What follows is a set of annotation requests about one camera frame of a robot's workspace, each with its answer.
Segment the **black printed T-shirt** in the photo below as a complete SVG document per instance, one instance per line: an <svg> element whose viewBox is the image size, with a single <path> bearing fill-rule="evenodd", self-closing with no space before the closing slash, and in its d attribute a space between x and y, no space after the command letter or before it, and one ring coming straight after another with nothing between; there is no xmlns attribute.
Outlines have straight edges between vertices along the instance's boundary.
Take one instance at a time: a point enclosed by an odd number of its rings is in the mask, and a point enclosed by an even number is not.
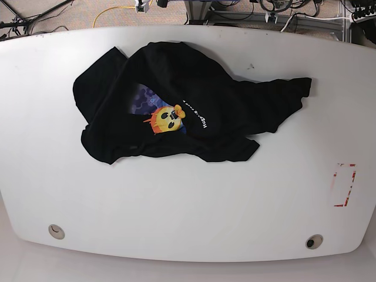
<svg viewBox="0 0 376 282"><path fill-rule="evenodd" d="M81 142L96 160L188 154L244 162L253 135L275 133L303 106L310 78L234 80L183 42L150 43L127 57L112 48L73 83L86 119Z"/></svg>

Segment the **red tape rectangle marking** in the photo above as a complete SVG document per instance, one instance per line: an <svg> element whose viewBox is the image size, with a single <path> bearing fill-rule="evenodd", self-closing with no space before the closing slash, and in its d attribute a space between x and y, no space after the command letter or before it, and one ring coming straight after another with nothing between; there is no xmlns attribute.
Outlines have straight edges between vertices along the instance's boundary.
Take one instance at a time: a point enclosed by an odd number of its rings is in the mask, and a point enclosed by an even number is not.
<svg viewBox="0 0 376 282"><path fill-rule="evenodd" d="M357 165L339 163L335 168L330 187L330 205L346 207L355 182Z"/></svg>

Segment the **black tripod legs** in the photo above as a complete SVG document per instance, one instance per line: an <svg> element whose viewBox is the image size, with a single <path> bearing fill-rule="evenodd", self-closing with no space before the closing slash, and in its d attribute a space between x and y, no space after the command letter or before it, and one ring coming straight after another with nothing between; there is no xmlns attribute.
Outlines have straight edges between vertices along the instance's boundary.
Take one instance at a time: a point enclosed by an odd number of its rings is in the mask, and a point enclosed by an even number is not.
<svg viewBox="0 0 376 282"><path fill-rule="evenodd" d="M1 35L1 41L32 35L32 30L37 23L59 16L68 7L68 5L72 6L73 3L74 0L63 1L45 12L24 17L7 1L1 1L1 6L4 6L14 15L11 22L1 21L1 30L8 29L7 33Z"/></svg>

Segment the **aluminium frame post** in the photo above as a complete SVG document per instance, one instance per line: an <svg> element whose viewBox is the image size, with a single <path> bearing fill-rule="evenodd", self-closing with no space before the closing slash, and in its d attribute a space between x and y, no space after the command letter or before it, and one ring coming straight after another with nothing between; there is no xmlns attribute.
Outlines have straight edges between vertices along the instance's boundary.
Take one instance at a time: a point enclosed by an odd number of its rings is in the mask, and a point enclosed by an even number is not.
<svg viewBox="0 0 376 282"><path fill-rule="evenodd" d="M212 1L184 1L189 25L204 25Z"/></svg>

